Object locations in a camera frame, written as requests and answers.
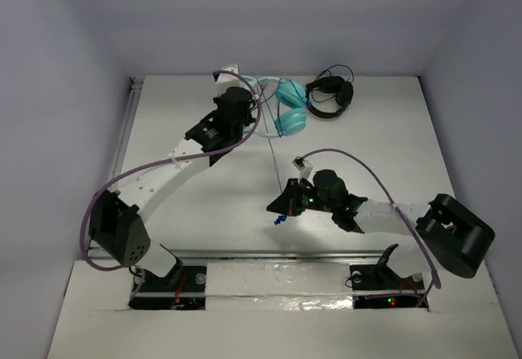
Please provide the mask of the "teal cat ear headphones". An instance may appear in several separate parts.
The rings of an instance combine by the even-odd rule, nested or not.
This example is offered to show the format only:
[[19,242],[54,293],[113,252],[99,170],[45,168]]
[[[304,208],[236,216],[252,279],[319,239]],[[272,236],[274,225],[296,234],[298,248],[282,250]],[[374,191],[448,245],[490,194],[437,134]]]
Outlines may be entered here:
[[253,78],[246,76],[252,86],[263,90],[271,82],[275,85],[274,96],[279,105],[284,105],[287,110],[281,113],[280,108],[276,110],[276,118],[273,119],[274,133],[261,131],[259,128],[254,132],[265,139],[288,137],[303,131],[307,124],[307,99],[305,89],[298,82],[286,78],[265,76]]

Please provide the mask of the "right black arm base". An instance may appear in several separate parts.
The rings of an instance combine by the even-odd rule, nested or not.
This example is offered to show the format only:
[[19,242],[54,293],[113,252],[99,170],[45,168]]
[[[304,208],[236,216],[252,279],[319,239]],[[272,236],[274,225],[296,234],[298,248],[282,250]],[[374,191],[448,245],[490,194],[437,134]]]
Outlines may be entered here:
[[398,246],[390,245],[375,264],[350,266],[344,285],[352,290],[354,309],[428,309],[423,279],[414,282],[412,276],[399,277],[388,266],[388,261]]

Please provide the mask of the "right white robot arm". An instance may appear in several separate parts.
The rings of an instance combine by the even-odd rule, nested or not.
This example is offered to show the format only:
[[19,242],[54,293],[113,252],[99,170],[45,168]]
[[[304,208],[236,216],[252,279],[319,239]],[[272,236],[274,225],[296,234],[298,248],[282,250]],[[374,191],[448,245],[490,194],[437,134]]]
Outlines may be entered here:
[[386,246],[376,276],[387,288],[415,273],[431,271],[473,278],[495,239],[492,228],[448,194],[439,193],[425,204],[378,202],[350,193],[332,170],[318,171],[311,180],[289,179],[266,210],[286,217],[323,212],[347,233],[412,238],[409,246]]

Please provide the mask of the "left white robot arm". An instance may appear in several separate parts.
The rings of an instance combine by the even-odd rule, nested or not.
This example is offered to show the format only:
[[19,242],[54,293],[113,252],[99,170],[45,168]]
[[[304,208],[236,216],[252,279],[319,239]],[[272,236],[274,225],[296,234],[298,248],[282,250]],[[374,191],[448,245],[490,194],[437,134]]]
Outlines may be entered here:
[[121,268],[136,267],[163,289],[180,283],[182,262],[149,235],[146,222],[154,211],[193,176],[212,167],[243,144],[260,119],[258,95],[229,87],[214,99],[216,108],[187,131],[167,158],[133,171],[137,178],[111,191],[102,188],[89,205],[83,224],[91,240]]

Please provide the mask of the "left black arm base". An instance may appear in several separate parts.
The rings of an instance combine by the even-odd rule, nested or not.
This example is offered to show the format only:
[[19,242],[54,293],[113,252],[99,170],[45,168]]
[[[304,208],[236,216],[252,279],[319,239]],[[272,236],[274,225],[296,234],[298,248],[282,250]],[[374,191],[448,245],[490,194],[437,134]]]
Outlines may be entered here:
[[205,310],[207,266],[176,261],[165,277],[129,268],[134,281],[128,306],[133,310]]

